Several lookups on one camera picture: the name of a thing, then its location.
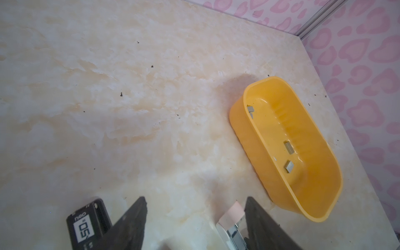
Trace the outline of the black stapler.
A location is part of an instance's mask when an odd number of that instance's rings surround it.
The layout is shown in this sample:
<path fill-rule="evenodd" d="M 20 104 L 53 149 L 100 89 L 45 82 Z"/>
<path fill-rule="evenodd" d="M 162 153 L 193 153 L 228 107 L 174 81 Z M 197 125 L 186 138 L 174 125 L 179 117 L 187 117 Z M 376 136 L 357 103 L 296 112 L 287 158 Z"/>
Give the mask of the black stapler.
<path fill-rule="evenodd" d="M 112 227 L 102 199 L 95 199 L 73 212 L 66 219 L 74 250 L 92 250 Z"/>

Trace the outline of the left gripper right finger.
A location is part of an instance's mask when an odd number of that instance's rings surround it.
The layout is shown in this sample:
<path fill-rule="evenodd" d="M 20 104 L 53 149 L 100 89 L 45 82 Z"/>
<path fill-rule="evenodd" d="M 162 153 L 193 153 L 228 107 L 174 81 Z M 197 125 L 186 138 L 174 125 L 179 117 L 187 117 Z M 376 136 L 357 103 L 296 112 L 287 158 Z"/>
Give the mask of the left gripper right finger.
<path fill-rule="evenodd" d="M 246 200 L 245 218 L 250 250 L 300 250 L 301 247 L 278 225 L 251 196 Z"/>

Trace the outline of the yellow plastic tray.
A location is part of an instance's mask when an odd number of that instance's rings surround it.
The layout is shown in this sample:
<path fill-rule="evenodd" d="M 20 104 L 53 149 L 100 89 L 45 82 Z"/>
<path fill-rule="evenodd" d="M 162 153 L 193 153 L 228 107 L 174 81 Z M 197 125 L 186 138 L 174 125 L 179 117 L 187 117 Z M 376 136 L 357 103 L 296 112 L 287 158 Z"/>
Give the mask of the yellow plastic tray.
<path fill-rule="evenodd" d="M 342 172 L 291 86 L 279 77 L 250 84 L 229 120 L 272 202 L 325 221 L 342 192 Z"/>

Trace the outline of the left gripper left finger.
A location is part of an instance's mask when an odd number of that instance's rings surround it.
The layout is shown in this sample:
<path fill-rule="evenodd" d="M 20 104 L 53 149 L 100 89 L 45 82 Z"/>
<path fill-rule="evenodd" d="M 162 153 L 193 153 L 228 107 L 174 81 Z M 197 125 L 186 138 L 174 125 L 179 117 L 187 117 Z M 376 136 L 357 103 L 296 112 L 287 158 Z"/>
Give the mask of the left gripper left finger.
<path fill-rule="evenodd" d="M 147 217 L 145 197 L 139 197 L 123 216 L 93 244 L 94 250 L 141 250 Z"/>

